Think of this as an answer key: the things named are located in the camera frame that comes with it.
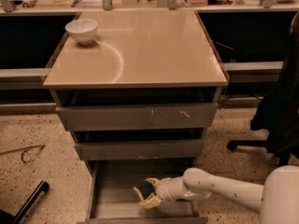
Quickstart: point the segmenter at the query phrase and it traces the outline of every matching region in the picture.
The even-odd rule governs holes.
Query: office chair
[[[42,191],[47,191],[49,189],[49,184],[45,181],[41,181],[36,187],[35,191],[27,199],[26,203],[22,206],[16,216],[0,210],[0,224],[18,224],[21,219],[26,215],[30,207],[33,205],[37,197]]]
[[[291,154],[299,159],[299,12],[292,19],[287,55],[276,87],[258,105],[250,123],[253,131],[267,129],[266,140],[231,140],[227,148],[265,147],[287,165]]]

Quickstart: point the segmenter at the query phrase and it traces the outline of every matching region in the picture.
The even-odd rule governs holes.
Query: cabinet
[[[190,10],[80,17],[98,21],[99,37],[84,47],[68,38],[44,86],[93,176],[84,223],[198,223],[195,203],[142,210],[133,192],[149,176],[181,175],[213,122],[227,80],[198,17]]]

